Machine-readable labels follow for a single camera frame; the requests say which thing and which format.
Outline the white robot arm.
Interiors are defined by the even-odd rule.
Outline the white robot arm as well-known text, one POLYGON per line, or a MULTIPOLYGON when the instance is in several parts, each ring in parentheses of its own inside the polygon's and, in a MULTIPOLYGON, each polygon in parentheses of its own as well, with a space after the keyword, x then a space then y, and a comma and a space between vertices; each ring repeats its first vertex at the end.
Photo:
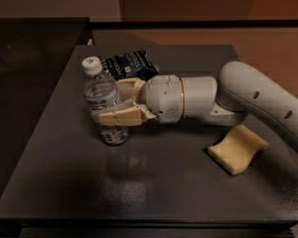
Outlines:
POLYGON ((241 61, 222 66, 217 77, 156 75, 148 81, 118 81, 123 101, 91 113, 102 126, 139 126, 195 118, 234 126, 252 115, 270 127, 298 154, 298 98, 265 74, 241 61))

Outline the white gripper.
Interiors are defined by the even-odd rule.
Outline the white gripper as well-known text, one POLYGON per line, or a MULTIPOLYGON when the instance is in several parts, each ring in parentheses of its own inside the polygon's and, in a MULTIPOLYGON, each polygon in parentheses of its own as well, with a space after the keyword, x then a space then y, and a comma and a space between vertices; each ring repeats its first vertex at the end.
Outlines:
POLYGON ((156 75, 147 82, 138 77, 119 79, 117 89, 124 102, 94 110, 92 119, 97 124, 140 126, 155 116, 159 123, 168 124, 177 123, 183 115, 182 81, 176 75, 156 75), (143 104, 136 103, 140 97, 143 104))

